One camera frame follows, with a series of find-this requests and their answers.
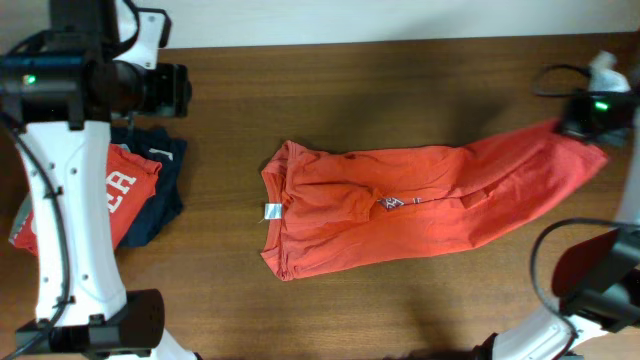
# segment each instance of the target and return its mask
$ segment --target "folded clothes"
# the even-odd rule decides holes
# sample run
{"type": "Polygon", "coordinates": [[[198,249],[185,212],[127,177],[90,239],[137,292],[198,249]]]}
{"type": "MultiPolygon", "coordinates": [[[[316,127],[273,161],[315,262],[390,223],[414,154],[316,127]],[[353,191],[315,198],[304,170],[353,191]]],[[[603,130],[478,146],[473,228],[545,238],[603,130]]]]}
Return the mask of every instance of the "folded clothes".
{"type": "Polygon", "coordinates": [[[452,148],[332,155],[287,141],[262,171],[262,257],[282,280],[477,248],[551,210],[606,163],[555,122],[452,148]]]}
{"type": "MultiPolygon", "coordinates": [[[[107,155],[107,208],[111,223],[111,241],[115,249],[147,199],[155,194],[162,164],[131,154],[110,144],[107,155]]],[[[11,243],[38,255],[37,230],[33,221],[31,198],[20,206],[11,243]]]]}
{"type": "Polygon", "coordinates": [[[165,129],[111,128],[111,142],[126,146],[132,153],[162,163],[156,195],[145,203],[120,245],[138,247],[148,244],[160,230],[182,212],[177,180],[187,142],[172,139],[165,129]]]}

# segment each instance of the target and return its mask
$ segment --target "wooden tabletop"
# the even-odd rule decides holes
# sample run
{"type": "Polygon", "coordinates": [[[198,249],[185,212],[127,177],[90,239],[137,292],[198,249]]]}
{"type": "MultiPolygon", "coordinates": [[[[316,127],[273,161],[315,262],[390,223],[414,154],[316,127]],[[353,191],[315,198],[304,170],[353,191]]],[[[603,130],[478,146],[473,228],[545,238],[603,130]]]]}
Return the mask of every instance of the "wooden tabletop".
{"type": "MultiPolygon", "coordinates": [[[[550,63],[587,64],[601,49],[634,60],[638,34],[434,40],[163,51],[189,68],[186,119],[138,118],[189,142],[185,210],[148,246],[120,249],[128,289],[159,289],[167,328],[205,359],[380,359],[468,349],[538,307],[527,275],[536,235],[573,216],[611,219],[629,149],[542,218],[465,253],[392,261],[281,282],[260,251],[268,224],[259,171],[287,139],[332,152],[463,145],[560,113],[533,97],[550,63]]],[[[0,354],[33,318],[36,259],[7,243],[26,183],[0,137],[0,354]]],[[[543,248],[541,278],[568,246],[602,229],[561,230],[543,248]]],[[[587,359],[637,359],[640,330],[589,341],[587,359]]]]}

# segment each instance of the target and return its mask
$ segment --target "white wall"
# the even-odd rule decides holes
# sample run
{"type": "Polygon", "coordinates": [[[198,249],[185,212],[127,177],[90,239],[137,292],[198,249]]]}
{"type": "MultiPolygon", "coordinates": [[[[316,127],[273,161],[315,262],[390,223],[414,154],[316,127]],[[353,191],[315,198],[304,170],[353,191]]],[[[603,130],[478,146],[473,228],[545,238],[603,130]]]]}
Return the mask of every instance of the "white wall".
{"type": "MultiPolygon", "coordinates": [[[[636,31],[640,0],[137,0],[166,9],[170,47],[636,31]]],[[[47,25],[46,1],[0,0],[0,46],[47,25]]]]}

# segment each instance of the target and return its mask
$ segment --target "folded red shirt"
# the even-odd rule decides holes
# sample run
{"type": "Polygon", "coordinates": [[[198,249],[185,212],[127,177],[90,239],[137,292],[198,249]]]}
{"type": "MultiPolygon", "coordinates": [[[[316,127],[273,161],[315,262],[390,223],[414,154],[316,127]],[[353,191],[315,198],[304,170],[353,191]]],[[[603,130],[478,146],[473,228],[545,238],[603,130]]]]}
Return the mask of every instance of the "folded red shirt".
{"type": "Polygon", "coordinates": [[[464,147],[332,155],[287,141],[262,171],[262,257],[282,280],[470,250],[551,210],[607,162],[547,122],[464,147]]]}
{"type": "MultiPolygon", "coordinates": [[[[111,240],[115,249],[148,198],[155,195],[158,172],[162,164],[132,154],[109,144],[107,156],[107,208],[111,223],[111,240]]],[[[38,255],[37,229],[33,211],[12,238],[17,248],[38,255]]]]}

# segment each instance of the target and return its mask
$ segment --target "wood grain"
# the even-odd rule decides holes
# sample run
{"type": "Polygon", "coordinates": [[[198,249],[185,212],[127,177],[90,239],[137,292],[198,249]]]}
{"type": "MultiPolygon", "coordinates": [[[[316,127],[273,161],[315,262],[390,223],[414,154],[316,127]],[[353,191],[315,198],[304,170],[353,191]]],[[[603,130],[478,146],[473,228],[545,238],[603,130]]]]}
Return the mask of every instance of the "wood grain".
{"type": "MultiPolygon", "coordinates": [[[[556,116],[535,98],[544,64],[586,64],[600,49],[634,59],[638,34],[493,38],[357,45],[169,50],[189,67],[190,116],[143,119],[189,142],[179,180],[184,213],[150,245],[117,252],[129,289],[158,288],[167,327],[205,358],[375,359],[415,349],[467,349],[537,306],[527,276],[532,241],[570,216],[611,218],[628,149],[557,208],[474,251],[402,260],[283,283],[259,253],[267,200],[259,170],[286,139],[333,152],[461,145],[556,116]]],[[[0,238],[26,190],[0,141],[0,238]]],[[[542,278],[567,246],[597,229],[560,231],[542,278]]],[[[0,353],[33,316],[37,262],[0,241],[0,353]]],[[[590,341],[591,359],[636,359],[640,331],[590,341]]]]}

